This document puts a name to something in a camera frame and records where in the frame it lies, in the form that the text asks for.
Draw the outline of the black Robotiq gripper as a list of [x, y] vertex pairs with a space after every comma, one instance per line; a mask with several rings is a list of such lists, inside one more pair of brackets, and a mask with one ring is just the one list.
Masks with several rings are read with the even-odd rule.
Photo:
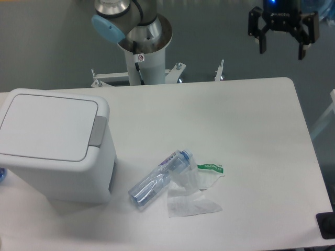
[[[315, 43], [319, 36], [319, 13], [301, 13], [301, 1], [293, 0], [263, 0], [263, 10], [254, 7], [248, 15], [248, 35], [259, 42], [259, 52], [266, 52], [266, 33], [269, 27], [273, 31], [289, 32], [298, 42], [298, 59], [302, 60], [306, 50]], [[266, 25], [259, 28], [259, 18]]]

